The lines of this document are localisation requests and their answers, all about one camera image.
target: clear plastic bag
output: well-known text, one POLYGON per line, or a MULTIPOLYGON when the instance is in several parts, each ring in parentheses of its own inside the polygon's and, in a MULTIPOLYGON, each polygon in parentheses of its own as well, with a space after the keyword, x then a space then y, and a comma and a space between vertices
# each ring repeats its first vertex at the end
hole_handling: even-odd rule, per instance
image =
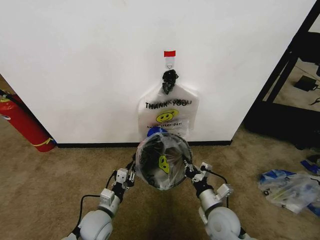
POLYGON ((261 175, 259 189, 271 203, 298 214, 320 197, 320 178, 285 170, 271 170, 261 175))
POLYGON ((149 185, 168 190, 185 179, 184 160, 192 162, 188 143, 180 136, 157 132, 139 144, 135 171, 149 185))
POLYGON ((194 128, 198 105, 198 96, 184 86, 176 83, 166 94, 163 85, 159 84, 139 102, 140 139, 143 140, 154 126, 185 138, 194 128))

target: black device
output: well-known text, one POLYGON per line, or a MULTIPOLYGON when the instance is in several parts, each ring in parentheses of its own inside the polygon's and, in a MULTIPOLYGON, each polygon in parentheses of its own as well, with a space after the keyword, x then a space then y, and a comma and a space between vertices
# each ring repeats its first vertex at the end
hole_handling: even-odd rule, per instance
POLYGON ((316 84, 316 82, 316 79, 303 75, 299 81, 295 83, 294 87, 309 92, 318 88, 319 85, 316 84))

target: smiley face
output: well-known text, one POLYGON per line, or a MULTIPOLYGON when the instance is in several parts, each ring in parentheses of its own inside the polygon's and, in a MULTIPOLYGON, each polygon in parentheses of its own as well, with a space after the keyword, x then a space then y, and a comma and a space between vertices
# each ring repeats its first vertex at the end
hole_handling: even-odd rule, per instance
POLYGON ((159 157, 159 168, 162 169, 166 174, 170 172, 170 166, 165 155, 159 157))
POLYGON ((164 123, 164 122, 170 121, 173 118, 174 118, 174 115, 172 113, 165 112, 165 113, 162 113, 161 115, 159 115, 155 120, 158 123, 164 123))
POLYGON ((174 117, 176 117, 179 114, 178 110, 175 109, 170 109, 168 111, 166 111, 167 113, 171 113, 174 117))

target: red tape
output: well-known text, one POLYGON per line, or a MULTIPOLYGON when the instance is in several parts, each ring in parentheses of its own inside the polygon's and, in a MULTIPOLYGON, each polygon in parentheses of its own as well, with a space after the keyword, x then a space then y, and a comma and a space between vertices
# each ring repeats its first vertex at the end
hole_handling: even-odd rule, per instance
POLYGON ((164 51, 164 57, 175 57, 176 51, 164 51))

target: yellow label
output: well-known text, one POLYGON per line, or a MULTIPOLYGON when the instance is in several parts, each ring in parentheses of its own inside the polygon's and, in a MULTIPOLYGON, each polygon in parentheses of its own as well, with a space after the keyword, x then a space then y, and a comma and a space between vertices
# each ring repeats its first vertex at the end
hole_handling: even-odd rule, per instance
POLYGON ((33 146, 35 147, 39 147, 39 146, 42 146, 42 145, 45 145, 45 144, 49 144, 50 141, 53 140, 51 137, 49 137, 47 140, 45 140, 43 143, 40 143, 40 144, 32 144, 33 146))
POLYGON ((0 99, 0 103, 6 103, 6 102, 10 102, 10 100, 8 98, 1 98, 0 99))
POLYGON ((159 168, 161 168, 166 174, 169 174, 170 166, 165 155, 159 157, 159 168))

